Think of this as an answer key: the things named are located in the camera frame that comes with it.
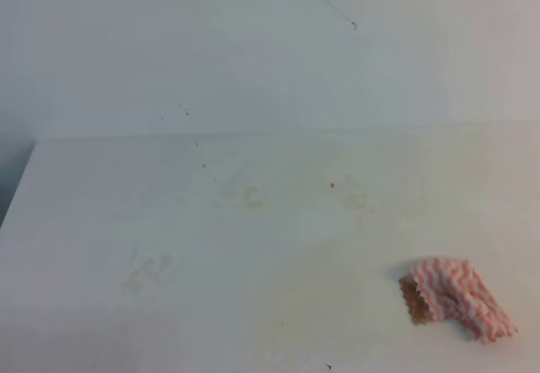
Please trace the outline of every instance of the white table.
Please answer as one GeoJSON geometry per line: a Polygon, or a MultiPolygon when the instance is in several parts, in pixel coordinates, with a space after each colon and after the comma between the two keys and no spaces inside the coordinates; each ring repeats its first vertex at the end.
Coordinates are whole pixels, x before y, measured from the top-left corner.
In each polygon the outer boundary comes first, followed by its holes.
{"type": "Polygon", "coordinates": [[[539,227],[533,124],[40,143],[0,231],[0,371],[537,371],[539,227]],[[397,280],[433,254],[520,333],[415,327],[397,280]]]}

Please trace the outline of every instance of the stain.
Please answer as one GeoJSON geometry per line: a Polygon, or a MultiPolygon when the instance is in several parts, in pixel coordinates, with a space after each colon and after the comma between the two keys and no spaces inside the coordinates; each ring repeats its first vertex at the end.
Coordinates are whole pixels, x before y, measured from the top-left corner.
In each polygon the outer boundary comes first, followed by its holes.
{"type": "Polygon", "coordinates": [[[170,271],[170,266],[172,264],[172,257],[170,255],[161,257],[161,262],[157,269],[154,267],[154,264],[155,260],[153,258],[148,259],[140,266],[140,268],[131,272],[127,279],[120,283],[120,287],[137,294],[149,282],[155,285],[162,284],[180,270],[181,267],[179,263],[178,267],[173,269],[172,272],[167,273],[170,271]]]}
{"type": "Polygon", "coordinates": [[[257,187],[249,186],[244,190],[244,204],[249,208],[260,208],[262,202],[253,199],[253,196],[259,192],[257,187]]]}

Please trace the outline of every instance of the white wall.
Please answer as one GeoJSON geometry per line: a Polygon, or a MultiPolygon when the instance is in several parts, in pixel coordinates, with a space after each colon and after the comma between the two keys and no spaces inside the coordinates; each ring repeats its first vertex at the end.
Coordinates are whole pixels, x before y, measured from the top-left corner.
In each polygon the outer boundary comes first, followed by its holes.
{"type": "Polygon", "coordinates": [[[540,118],[540,0],[327,1],[0,0],[0,132],[540,118]]]}

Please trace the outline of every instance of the wall mark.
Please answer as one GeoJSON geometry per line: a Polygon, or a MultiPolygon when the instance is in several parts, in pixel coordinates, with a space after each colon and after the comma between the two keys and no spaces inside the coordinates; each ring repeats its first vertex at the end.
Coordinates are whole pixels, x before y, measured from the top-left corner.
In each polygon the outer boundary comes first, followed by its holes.
{"type": "Polygon", "coordinates": [[[335,7],[333,4],[330,3],[330,1],[325,0],[334,10],[336,10],[343,18],[345,18],[350,24],[354,26],[354,31],[358,28],[358,25],[351,20],[349,17],[347,17],[341,10],[339,10],[337,7],[335,7]]]}

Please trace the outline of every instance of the crumpled fabric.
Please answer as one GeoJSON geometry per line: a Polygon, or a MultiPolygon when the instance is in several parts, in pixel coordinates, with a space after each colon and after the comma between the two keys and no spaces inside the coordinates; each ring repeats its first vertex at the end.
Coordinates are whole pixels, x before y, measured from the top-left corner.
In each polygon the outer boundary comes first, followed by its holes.
{"type": "Polygon", "coordinates": [[[518,332],[508,315],[499,306],[483,284],[468,260],[432,257],[413,266],[411,273],[402,280],[403,297],[408,303],[413,319],[410,296],[404,284],[413,284],[413,292],[422,303],[418,306],[425,321],[460,320],[475,340],[494,342],[497,338],[511,337],[518,332]]]}

